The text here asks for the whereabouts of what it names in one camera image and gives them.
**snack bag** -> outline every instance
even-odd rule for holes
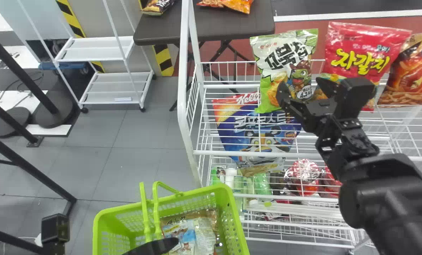
[[[411,31],[379,26],[329,22],[321,77],[339,83],[346,78],[363,76],[377,86],[398,56]],[[327,98],[316,88],[314,99]],[[373,111],[375,99],[362,108]]]
[[[379,104],[422,104],[422,33],[403,45]]]
[[[222,0],[222,3],[230,9],[249,14],[253,0]]]
[[[142,12],[148,15],[159,16],[170,8],[176,0],[150,0]]]
[[[315,52],[318,29],[292,30],[282,34],[250,38],[261,73],[261,104],[258,113],[279,110],[276,99],[280,83],[286,83],[292,98],[310,100],[311,54]]]
[[[180,241],[170,255],[212,255],[217,242],[216,210],[191,211],[161,219],[164,237],[177,237]]]
[[[201,2],[197,3],[197,5],[214,7],[214,8],[223,8],[225,6],[222,4],[222,2],[223,0],[202,0]]]
[[[301,125],[284,111],[259,115],[258,93],[212,100],[220,140],[226,151],[289,152]],[[243,176],[283,169],[284,157],[231,156]]]

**white bottle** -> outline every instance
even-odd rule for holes
[[[225,184],[230,187],[230,189],[235,188],[235,176],[238,175],[238,170],[234,168],[227,168],[225,171]]]

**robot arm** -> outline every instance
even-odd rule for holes
[[[404,154],[379,155],[358,120],[374,84],[365,78],[339,85],[316,81],[327,100],[293,100],[281,84],[277,101],[306,132],[318,136],[316,149],[343,184],[343,218],[349,226],[363,228],[381,254],[422,254],[422,173]]]

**black stand base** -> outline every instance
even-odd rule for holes
[[[26,127],[31,119],[31,113],[25,107],[14,107],[6,112],[23,127]],[[15,135],[17,135],[17,131],[0,118],[0,138],[7,138]]]
[[[41,103],[34,112],[34,119],[39,126],[46,129],[53,129],[68,121],[73,114],[74,103],[67,94],[61,91],[50,91],[47,97],[58,108],[58,112],[51,114]]]

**wire grid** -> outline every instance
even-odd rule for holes
[[[265,215],[250,211],[245,214],[243,228],[247,237],[299,240],[310,244],[346,245],[354,248],[363,231],[350,228],[343,219],[326,219],[299,215],[282,215],[265,221]]]

